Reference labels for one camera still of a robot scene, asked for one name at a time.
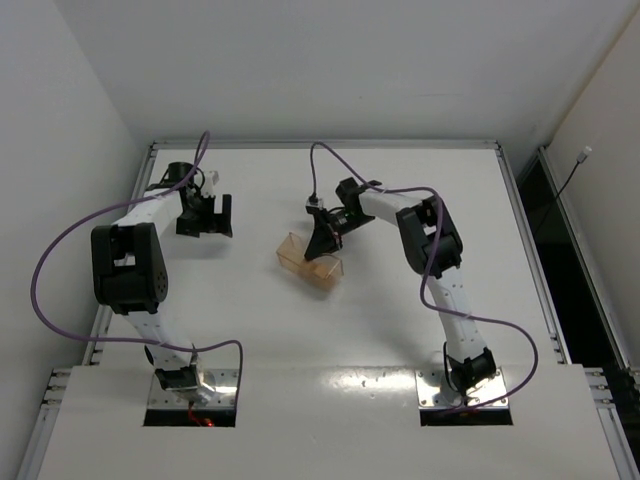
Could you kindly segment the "transparent orange plastic box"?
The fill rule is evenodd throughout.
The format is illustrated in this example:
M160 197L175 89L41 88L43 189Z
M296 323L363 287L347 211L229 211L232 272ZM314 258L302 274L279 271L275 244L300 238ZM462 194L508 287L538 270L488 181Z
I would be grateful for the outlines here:
M344 276L342 260L329 254L308 261L304 253L302 238L292 232L288 233L276 250L281 267L315 288L332 290Z

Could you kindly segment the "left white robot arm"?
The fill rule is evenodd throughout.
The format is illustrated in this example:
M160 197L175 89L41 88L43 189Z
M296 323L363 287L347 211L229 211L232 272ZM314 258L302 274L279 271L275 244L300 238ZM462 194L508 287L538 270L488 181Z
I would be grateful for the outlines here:
M143 201L114 223L91 232L94 293L134 327L145 342L147 360L166 392L204 404L216 394L213 377L199 361L196 347L163 306L169 278L160 237L175 233L194 238L202 234L232 237L232 196L222 196L215 211L215 170L198 169L186 184L192 165L169 164L159 183L147 188Z

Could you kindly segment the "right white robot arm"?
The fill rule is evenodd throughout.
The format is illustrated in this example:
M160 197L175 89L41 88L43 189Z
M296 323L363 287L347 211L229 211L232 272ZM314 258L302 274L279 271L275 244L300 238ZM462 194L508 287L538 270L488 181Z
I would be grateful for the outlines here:
M307 261L342 249L343 237L370 223L383 220L399 231L411 269L426 280L442 323L445 378L449 388L463 396L497 370L493 354L483 339L462 285L463 243L446 206L434 195L418 199L411 190L385 189L381 183L342 180L335 193L341 202L327 209L311 194L305 205L314 228L304 253Z

